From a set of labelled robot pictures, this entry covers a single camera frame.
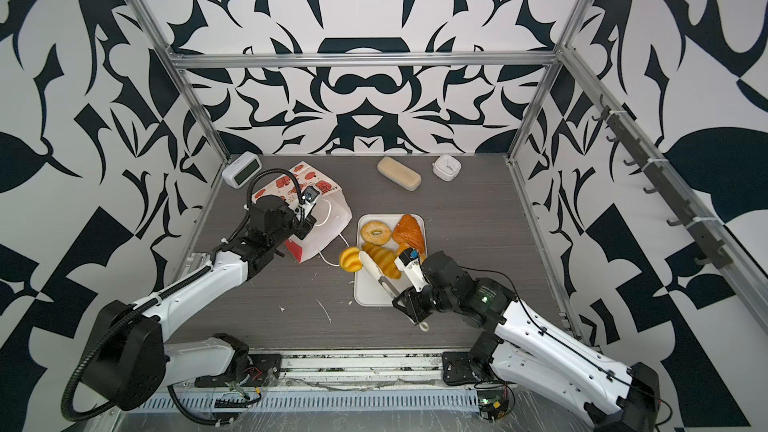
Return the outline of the small yellow fake croissant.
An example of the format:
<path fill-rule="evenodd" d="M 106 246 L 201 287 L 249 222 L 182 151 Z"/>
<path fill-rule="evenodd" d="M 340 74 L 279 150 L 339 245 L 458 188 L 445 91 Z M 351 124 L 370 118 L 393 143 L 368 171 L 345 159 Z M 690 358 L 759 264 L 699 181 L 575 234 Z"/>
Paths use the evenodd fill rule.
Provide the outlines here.
<path fill-rule="evenodd" d="M 339 255 L 339 266 L 342 270 L 349 273 L 356 273 L 363 268 L 359 254 L 361 250 L 357 247 L 348 247 Z"/>

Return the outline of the white red paper bag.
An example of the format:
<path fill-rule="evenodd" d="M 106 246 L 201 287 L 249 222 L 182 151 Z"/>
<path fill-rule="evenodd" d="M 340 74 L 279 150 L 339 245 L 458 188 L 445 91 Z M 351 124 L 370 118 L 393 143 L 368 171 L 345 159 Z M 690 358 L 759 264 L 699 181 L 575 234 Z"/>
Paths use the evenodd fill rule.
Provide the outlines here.
<path fill-rule="evenodd" d="M 319 192 L 319 197 L 314 200 L 308 213 L 315 220 L 311 231 L 303 239 L 293 235 L 285 241 L 288 252 L 298 263 L 303 263 L 321 255 L 342 234 L 352 219 L 352 212 L 341 186 L 316 167 L 302 161 L 288 168 L 288 171 L 297 179 L 303 192 L 309 187 Z M 294 212 L 299 211 L 294 184 L 284 174 L 260 179 L 255 185 L 248 186 L 248 192 L 253 202 L 262 196 L 274 195 L 284 199 Z"/>

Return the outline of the brown fake croissant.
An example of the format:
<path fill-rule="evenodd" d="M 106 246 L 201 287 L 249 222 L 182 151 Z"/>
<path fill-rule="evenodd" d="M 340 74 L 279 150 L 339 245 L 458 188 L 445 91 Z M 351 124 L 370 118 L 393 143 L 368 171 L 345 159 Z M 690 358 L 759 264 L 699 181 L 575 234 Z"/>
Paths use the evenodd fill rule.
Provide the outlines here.
<path fill-rule="evenodd" d="M 399 246 L 408 246 L 420 254 L 426 252 L 426 244 L 421 227 L 416 218 L 404 214 L 392 231 L 392 239 Z"/>

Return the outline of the fake bagel donut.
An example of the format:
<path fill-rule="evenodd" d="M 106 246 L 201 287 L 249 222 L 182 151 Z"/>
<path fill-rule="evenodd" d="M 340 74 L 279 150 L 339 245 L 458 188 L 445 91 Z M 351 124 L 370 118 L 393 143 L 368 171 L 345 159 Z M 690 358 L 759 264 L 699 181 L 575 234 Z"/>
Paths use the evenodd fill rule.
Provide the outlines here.
<path fill-rule="evenodd" d="M 363 241 L 375 246 L 384 246 L 391 239 L 391 229 L 384 223 L 378 220 L 372 220 L 366 222 L 361 230 L 360 236 Z"/>

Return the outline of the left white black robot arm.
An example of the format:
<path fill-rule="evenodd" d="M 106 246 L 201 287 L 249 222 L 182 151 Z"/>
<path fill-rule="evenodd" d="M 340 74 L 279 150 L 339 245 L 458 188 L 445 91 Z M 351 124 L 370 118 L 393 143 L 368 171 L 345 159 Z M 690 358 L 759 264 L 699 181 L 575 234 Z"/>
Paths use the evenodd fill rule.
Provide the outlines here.
<path fill-rule="evenodd" d="M 158 389 L 211 377 L 239 384 L 247 377 L 249 348 L 225 333 L 206 340 L 170 343 L 189 319 L 226 292 L 255 277 L 290 237 L 305 237 L 316 223 L 320 196 L 306 188 L 296 207 L 265 195 L 249 206 L 232 237 L 223 240 L 197 270 L 133 303 L 115 300 L 97 315 L 84 353 L 61 399 L 75 422 L 112 407 L 137 408 Z"/>

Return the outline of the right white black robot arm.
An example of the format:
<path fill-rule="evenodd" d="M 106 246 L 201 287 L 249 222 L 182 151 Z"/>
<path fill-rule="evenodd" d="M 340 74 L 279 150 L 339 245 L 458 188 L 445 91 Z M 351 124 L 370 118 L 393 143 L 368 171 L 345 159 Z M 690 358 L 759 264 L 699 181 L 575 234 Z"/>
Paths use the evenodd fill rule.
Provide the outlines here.
<path fill-rule="evenodd" d="M 584 345 L 540 317 L 513 286 L 474 278 L 442 252 L 422 260 L 408 248 L 392 262 L 410 283 L 399 291 L 369 253 L 359 251 L 358 260 L 361 271 L 413 324 L 451 312 L 479 329 L 467 354 L 475 381 L 521 385 L 595 431 L 657 430 L 663 403 L 657 373 L 642 362 L 626 365 Z"/>

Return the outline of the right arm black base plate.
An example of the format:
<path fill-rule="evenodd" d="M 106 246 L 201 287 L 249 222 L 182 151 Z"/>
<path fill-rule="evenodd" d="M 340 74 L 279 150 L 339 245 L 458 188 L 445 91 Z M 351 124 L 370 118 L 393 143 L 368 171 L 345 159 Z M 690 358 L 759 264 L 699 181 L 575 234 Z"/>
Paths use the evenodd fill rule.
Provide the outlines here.
<path fill-rule="evenodd" d="M 473 385 L 497 380 L 487 355 L 471 351 L 443 352 L 441 361 L 442 381 L 448 386 Z"/>

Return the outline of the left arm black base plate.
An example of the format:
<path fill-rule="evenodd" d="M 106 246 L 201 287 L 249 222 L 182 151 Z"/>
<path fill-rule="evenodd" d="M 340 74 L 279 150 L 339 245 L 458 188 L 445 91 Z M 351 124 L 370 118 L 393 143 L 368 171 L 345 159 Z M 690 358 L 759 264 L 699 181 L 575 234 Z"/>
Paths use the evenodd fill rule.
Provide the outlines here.
<path fill-rule="evenodd" d="M 249 354 L 239 358 L 236 365 L 221 375 L 203 376 L 194 381 L 197 388 L 227 387 L 237 383 L 240 387 L 261 387 L 278 379 L 283 356 L 279 353 Z"/>

